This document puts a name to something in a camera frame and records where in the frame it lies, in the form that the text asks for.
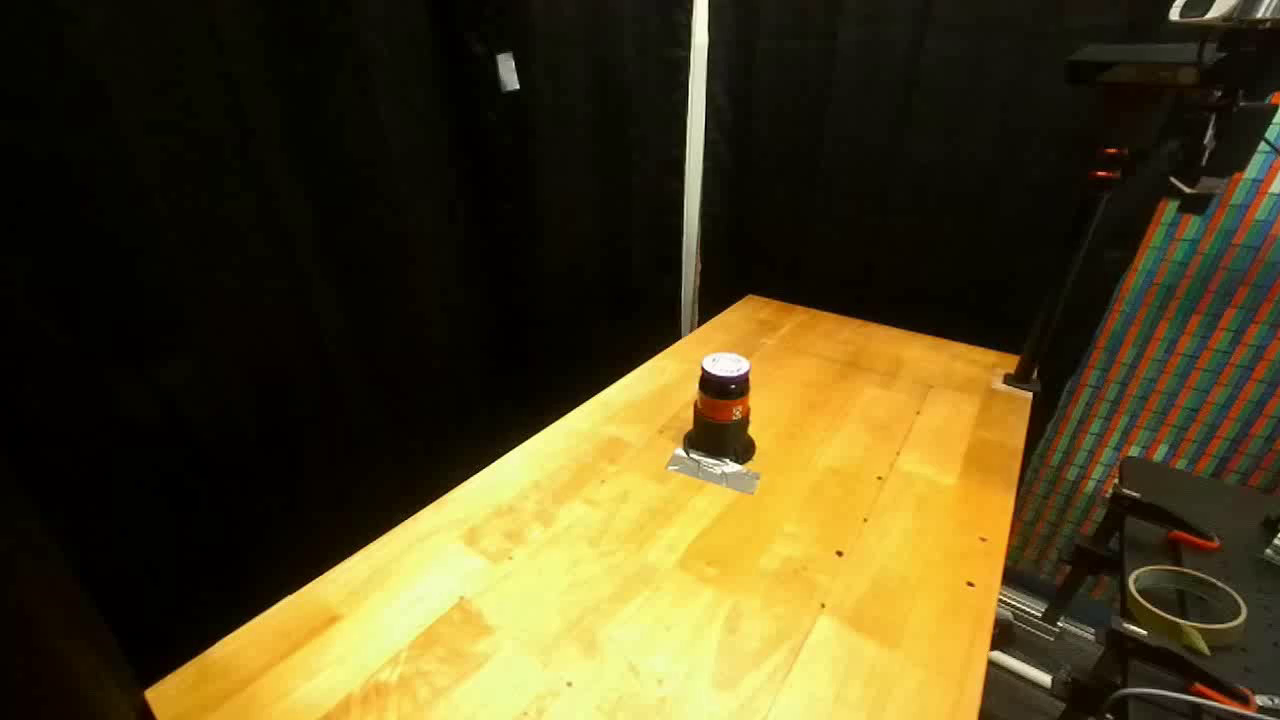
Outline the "white vertical pole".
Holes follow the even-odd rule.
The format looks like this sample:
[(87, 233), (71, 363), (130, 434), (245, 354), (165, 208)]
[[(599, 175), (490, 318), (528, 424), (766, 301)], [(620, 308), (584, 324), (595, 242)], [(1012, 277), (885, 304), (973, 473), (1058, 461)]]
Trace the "white vertical pole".
[(687, 80), (683, 80), (681, 334), (692, 334), (699, 324), (709, 37), (710, 37), (709, 0), (692, 0)]

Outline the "roll of masking tape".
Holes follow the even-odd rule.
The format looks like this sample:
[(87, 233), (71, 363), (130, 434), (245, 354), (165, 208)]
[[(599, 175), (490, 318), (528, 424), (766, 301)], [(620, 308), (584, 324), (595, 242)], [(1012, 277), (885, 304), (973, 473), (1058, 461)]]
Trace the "roll of masking tape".
[(1128, 617), (1188, 654), (1213, 656), (1238, 642), (1249, 600), (1213, 572), (1183, 566), (1139, 566), (1122, 576)]

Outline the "grey duct tape patch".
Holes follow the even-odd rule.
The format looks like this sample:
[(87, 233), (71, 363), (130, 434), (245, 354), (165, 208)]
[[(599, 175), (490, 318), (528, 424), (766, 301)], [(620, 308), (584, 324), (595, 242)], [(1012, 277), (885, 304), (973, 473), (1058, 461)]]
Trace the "grey duct tape patch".
[(752, 496), (758, 488), (758, 473), (754, 470), (735, 466), (735, 461), (718, 461), (718, 458), (699, 458), (699, 454), (687, 454), (687, 449), (674, 449), (668, 458), (668, 470), (681, 473), (681, 477), (704, 480), (704, 484), (718, 484), (718, 488), (742, 494), (742, 496)]

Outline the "small white wall tag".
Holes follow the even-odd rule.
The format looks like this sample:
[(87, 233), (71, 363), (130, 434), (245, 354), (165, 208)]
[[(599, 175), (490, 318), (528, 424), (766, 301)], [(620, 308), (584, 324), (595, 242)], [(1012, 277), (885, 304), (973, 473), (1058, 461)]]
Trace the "small white wall tag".
[(521, 91), (517, 52), (497, 52), (497, 83), (498, 83), (498, 91)]

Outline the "colourful striped panel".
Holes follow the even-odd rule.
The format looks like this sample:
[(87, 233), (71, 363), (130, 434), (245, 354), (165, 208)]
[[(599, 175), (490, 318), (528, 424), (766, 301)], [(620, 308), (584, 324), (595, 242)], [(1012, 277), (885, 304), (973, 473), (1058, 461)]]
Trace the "colourful striped panel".
[(1280, 115), (1207, 203), (1156, 203), (1025, 473), (1012, 576), (1057, 576), (1122, 458), (1280, 488)]

